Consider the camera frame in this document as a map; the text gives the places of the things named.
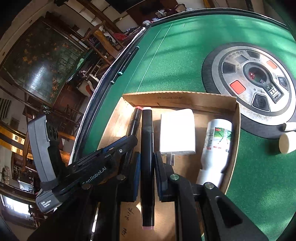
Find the chair backrest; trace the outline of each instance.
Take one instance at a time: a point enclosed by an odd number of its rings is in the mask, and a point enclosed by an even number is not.
[[[102,23],[94,26],[93,28],[91,28],[90,30],[88,30],[85,35],[84,38],[82,40],[87,40],[89,38],[89,36],[91,34],[93,34],[102,44],[102,46],[104,47],[104,49],[114,58],[117,58],[117,56],[119,55],[119,51],[117,51],[117,49],[115,49],[111,43],[107,40],[106,36],[102,33],[102,31],[99,29],[99,27],[101,27],[102,25],[105,27],[105,22],[103,21]]]
[[[111,43],[107,40],[106,36],[102,33],[101,30],[96,30],[94,32],[94,36],[100,41],[100,43],[102,44],[102,46],[104,47],[104,49],[110,54],[112,55],[114,58],[117,58],[117,56],[119,55],[119,51],[117,51],[112,45]]]

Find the cardboard box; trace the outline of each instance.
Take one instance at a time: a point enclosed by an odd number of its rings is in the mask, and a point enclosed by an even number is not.
[[[136,106],[152,107],[154,127],[154,151],[159,149],[160,116],[164,112],[190,108],[194,113],[196,154],[175,156],[174,172],[196,183],[200,157],[205,141],[207,124],[215,118],[223,118],[232,122],[233,137],[229,153],[228,166],[220,190],[226,193],[235,166],[240,133],[240,111],[236,98],[209,93],[184,91],[157,91],[124,94],[114,109],[98,148],[126,135],[127,127]],[[138,145],[134,151],[140,151],[141,126],[137,134]],[[155,186],[155,226],[153,230],[143,230],[141,226],[140,192],[134,203],[121,204],[120,240],[175,240],[174,203],[161,203]]]

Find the cardboard box lid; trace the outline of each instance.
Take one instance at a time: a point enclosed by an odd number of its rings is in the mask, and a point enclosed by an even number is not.
[[[234,112],[236,97],[188,91],[154,91],[123,94],[132,106],[191,108],[213,113]]]

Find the screw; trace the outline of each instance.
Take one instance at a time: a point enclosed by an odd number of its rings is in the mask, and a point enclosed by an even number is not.
[[[89,183],[84,183],[82,185],[82,189],[84,189],[84,190],[87,190],[87,189],[90,189],[90,188],[91,188],[91,185]]]
[[[179,175],[174,173],[174,174],[170,175],[170,179],[176,181],[179,179]]]
[[[210,182],[207,182],[207,183],[205,183],[205,187],[206,187],[207,189],[212,189],[212,188],[214,188],[214,184],[212,184],[212,183],[210,183]]]
[[[125,175],[122,175],[122,174],[119,174],[119,175],[117,175],[116,178],[117,178],[117,180],[122,181],[122,180],[124,180],[126,178],[126,176]]]

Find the white line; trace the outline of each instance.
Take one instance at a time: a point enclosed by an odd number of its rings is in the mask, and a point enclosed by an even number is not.
[[[146,72],[145,72],[145,74],[144,74],[144,76],[143,76],[143,78],[142,78],[142,80],[141,80],[141,83],[139,84],[139,87],[138,87],[138,89],[137,89],[137,92],[138,92],[138,90],[139,90],[139,88],[140,88],[140,85],[142,84],[142,81],[143,81],[143,79],[144,79],[144,77],[145,77],[145,75],[146,75],[146,73],[147,73],[147,71],[148,71],[148,69],[149,69],[149,67],[150,67],[150,65],[151,65],[151,63],[152,63],[152,61],[153,61],[153,59],[154,59],[154,57],[155,57],[155,55],[156,55],[158,49],[159,49],[159,47],[161,46],[163,40],[165,39],[165,37],[166,37],[168,31],[166,32],[165,36],[163,37],[162,41],[160,42],[160,45],[158,46],[158,48],[157,48],[157,50],[156,50],[154,56],[152,57],[152,59],[151,59],[151,61],[150,61],[150,64],[148,65],[148,68],[146,69]]]
[[[144,53],[144,55],[143,55],[143,57],[141,58],[140,62],[138,63],[138,65],[137,65],[137,67],[136,67],[135,71],[133,72],[133,75],[135,74],[135,72],[136,72],[137,68],[139,67],[139,65],[140,65],[140,63],[141,63],[142,59],[144,58],[145,54],[147,53],[148,49],[147,49],[147,50],[146,50],[146,52]],[[129,85],[129,83],[130,83],[131,79],[133,78],[133,75],[131,76],[131,78],[130,78],[130,80],[129,80],[129,82],[128,82],[127,86],[126,86],[126,88],[128,87],[128,85]]]

